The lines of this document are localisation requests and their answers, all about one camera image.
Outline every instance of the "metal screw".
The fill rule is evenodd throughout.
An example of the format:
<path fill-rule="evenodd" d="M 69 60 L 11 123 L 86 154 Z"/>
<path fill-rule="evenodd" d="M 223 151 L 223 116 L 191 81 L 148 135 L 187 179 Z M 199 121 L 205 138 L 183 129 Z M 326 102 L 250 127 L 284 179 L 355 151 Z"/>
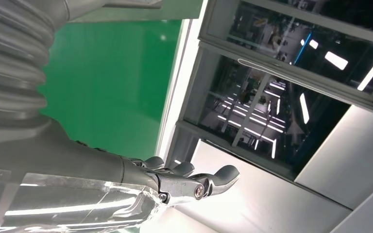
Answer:
<path fill-rule="evenodd" d="M 165 193 L 158 194 L 158 197 L 161 200 L 161 202 L 165 202 L 168 198 L 168 196 Z"/>
<path fill-rule="evenodd" d="M 195 188 L 194 195 L 196 199 L 200 199 L 203 196 L 203 186 L 199 185 Z"/>

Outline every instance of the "glass window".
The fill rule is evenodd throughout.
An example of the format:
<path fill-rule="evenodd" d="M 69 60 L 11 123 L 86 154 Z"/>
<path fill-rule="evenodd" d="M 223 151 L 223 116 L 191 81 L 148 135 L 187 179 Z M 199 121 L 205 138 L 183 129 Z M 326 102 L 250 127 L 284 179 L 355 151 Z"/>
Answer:
<path fill-rule="evenodd" d="M 350 106 L 208 50 L 200 61 L 184 120 L 294 173 Z"/>
<path fill-rule="evenodd" d="M 302 170 L 350 106 L 276 77 L 271 78 L 264 96 L 270 107 L 266 112 L 252 113 L 238 146 L 288 164 L 295 173 Z"/>
<path fill-rule="evenodd" d="M 276 0 L 301 10 L 373 30 L 373 0 Z"/>
<path fill-rule="evenodd" d="M 264 75 L 206 50 L 194 80 L 185 120 L 232 142 Z"/>
<path fill-rule="evenodd" d="M 208 33 L 373 92 L 373 42 L 237 0 L 217 1 Z"/>

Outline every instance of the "transparent plastic cover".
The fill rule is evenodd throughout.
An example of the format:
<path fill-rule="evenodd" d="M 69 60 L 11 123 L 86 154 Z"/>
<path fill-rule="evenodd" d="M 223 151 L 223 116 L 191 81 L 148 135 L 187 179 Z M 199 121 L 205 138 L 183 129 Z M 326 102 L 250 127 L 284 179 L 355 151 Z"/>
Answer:
<path fill-rule="evenodd" d="M 113 232 L 163 209 L 141 185 L 35 173 L 21 184 L 0 180 L 0 232 Z"/>

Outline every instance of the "robotic arm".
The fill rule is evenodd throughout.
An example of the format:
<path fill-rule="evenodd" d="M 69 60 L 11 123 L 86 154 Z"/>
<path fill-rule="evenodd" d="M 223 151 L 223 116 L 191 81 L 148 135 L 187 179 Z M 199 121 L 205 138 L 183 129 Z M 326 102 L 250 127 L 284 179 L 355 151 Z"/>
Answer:
<path fill-rule="evenodd" d="M 36 87 L 45 82 L 54 33 L 106 4 L 0 0 L 0 232 L 114 231 L 148 220 L 162 205 L 225 192 L 239 177 L 233 166 L 190 176 L 190 163 L 168 169 L 158 157 L 92 149 L 39 114 L 46 100 Z"/>

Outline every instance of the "green wall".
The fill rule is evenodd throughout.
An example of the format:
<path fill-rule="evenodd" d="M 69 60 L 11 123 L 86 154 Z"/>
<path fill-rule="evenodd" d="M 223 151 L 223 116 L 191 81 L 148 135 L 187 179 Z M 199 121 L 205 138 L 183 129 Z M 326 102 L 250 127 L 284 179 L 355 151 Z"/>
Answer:
<path fill-rule="evenodd" d="M 42 111 L 73 140 L 154 154 L 180 20 L 68 24 L 56 34 Z"/>

